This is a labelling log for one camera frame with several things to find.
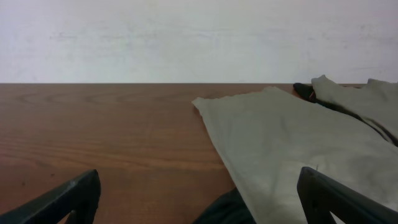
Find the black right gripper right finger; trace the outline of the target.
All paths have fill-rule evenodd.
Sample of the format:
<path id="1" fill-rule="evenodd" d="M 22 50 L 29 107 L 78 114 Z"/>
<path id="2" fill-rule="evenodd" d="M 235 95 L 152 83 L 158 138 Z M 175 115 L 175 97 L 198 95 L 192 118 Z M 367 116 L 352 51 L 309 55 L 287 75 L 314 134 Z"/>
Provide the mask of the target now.
<path id="1" fill-rule="evenodd" d="M 307 222 L 395 224 L 397 212 L 310 168 L 303 167 L 297 192 Z"/>

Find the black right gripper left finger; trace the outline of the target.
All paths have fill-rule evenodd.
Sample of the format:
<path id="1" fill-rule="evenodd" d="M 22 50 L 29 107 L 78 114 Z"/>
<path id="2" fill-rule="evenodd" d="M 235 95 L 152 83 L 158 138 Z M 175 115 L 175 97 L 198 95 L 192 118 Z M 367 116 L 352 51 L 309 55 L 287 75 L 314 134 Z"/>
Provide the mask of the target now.
<path id="1" fill-rule="evenodd" d="M 98 171 L 88 170 L 1 215 L 1 223 L 93 223 L 101 195 Z"/>

